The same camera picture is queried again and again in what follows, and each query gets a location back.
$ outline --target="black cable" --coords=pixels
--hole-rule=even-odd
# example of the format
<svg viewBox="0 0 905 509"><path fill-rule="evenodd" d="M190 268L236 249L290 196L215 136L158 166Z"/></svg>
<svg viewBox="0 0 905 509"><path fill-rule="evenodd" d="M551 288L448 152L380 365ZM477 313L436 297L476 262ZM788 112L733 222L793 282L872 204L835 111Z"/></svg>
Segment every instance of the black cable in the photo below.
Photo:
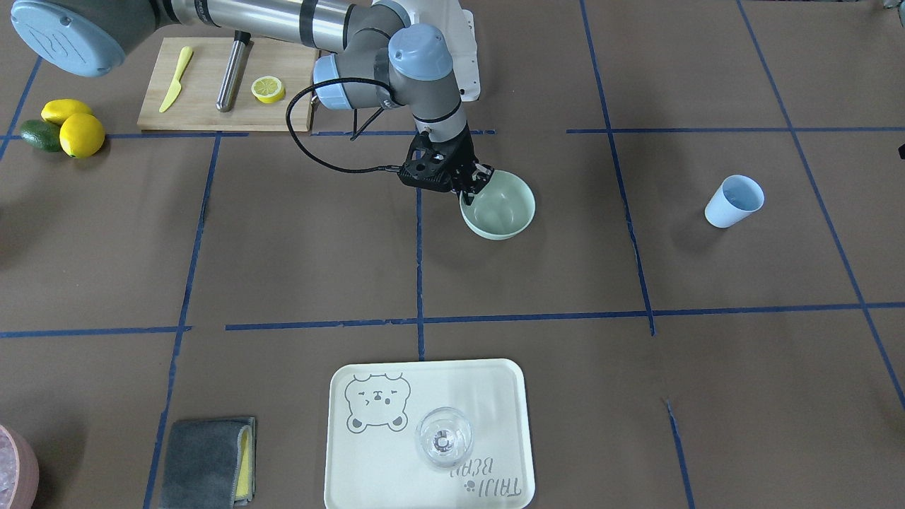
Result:
<svg viewBox="0 0 905 509"><path fill-rule="evenodd" d="M365 123L361 124L361 129L355 128L355 132L352 133L352 138L349 138L348 140L355 141L356 139L358 139L358 137L361 136L361 133L365 132L365 129L367 129L367 126L371 125L371 122L373 122L374 120L377 120L377 117L379 117L380 114L383 113L384 111L386 111L386 110L384 110L383 108L378 108L377 111L375 111L374 114L371 115L371 117L369 119L365 120Z"/></svg>
<svg viewBox="0 0 905 509"><path fill-rule="evenodd" d="M295 129L292 127L291 115L292 115L292 108L295 107L295 103L299 102L299 100L302 97L305 97L306 94L311 93L321 87L327 87L329 85L336 85L336 84L340 84L340 83L364 83L365 85L375 85L377 87L382 87L390 94L390 99L393 99L395 101L395 98L393 98L393 91L390 90L389 85L387 85L384 82L379 82L377 80L371 80L369 78L355 78L355 77L336 78L334 80L326 80L325 82L314 83L310 87L306 87L303 91L300 91L299 93L295 94L295 97L293 97L289 101L289 104L286 106L286 127L289 128L289 134L290 134L290 136L292 136L292 140L295 141L295 144L298 145L299 148L301 149L301 151L304 152L306 156L311 158L311 160L317 162L321 166L325 166L330 169L335 169L336 171L339 171L342 173L370 173L372 171L398 172L400 169L402 169L402 167L396 166L396 165L383 165L383 166L375 166L372 168L362 168L362 169L342 168L342 167L339 167L336 165L332 165L332 164L328 163L327 161L315 156L308 149L306 149L305 146L301 143L301 139L299 139L299 136L295 133Z"/></svg>

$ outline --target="plastic knife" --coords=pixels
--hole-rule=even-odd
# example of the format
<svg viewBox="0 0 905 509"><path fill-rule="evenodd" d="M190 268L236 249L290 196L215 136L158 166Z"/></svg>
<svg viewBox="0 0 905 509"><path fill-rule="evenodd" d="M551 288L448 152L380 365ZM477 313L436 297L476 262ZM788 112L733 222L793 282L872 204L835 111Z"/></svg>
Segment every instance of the plastic knife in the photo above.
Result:
<svg viewBox="0 0 905 509"><path fill-rule="evenodd" d="M173 101L176 100L179 92L182 91L182 83L180 83L179 80L182 79L182 73L186 71L186 66L188 65L188 61L192 58L192 53L191 46L186 46L179 52L179 62L176 63L176 72L173 73L173 81L170 82L167 96L164 98L163 104L160 105L160 110L158 110L161 113L173 105Z"/></svg>

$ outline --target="gray cloth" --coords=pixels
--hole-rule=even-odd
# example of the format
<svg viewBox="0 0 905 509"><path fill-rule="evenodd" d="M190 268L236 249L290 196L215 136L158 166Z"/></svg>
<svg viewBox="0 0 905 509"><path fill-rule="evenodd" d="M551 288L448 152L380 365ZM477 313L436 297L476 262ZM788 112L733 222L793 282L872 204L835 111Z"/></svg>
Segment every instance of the gray cloth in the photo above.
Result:
<svg viewBox="0 0 905 509"><path fill-rule="evenodd" d="M160 509L232 509L242 461L242 434L245 429L250 432L253 461L254 428L254 418L174 423L169 433Z"/></svg>

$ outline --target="cutting board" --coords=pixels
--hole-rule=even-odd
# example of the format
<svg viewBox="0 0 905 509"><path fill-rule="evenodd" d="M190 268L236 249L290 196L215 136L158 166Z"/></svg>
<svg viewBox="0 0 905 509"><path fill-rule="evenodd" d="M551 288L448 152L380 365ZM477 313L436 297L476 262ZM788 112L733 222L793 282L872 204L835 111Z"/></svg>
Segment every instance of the cutting board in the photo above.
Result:
<svg viewBox="0 0 905 509"><path fill-rule="evenodd" d="M195 53L182 76L182 91L170 108L160 113L176 60L183 46ZM160 45L148 92L138 115L142 130L286 130L286 105L292 96L311 85L311 69L318 51L296 43L255 39L248 53L245 72L238 85L232 111L217 110L217 94L233 48L232 37L167 37ZM276 76L286 87L286 97L264 104L252 95L252 82L261 76ZM309 130L310 98L299 101L292 111L292 127Z"/></svg>

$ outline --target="bear drawing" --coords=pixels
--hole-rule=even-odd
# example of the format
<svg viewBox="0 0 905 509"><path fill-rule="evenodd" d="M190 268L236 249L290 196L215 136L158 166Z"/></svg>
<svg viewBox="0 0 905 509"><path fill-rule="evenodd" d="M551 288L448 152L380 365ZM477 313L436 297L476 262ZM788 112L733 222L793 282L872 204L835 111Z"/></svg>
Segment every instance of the bear drawing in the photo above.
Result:
<svg viewBox="0 0 905 509"><path fill-rule="evenodd" d="M412 393L408 381L386 374L368 375L359 379L358 375L346 386L349 416L348 430L361 433L368 426L386 426L393 431L402 431L408 424L405 402Z"/></svg>

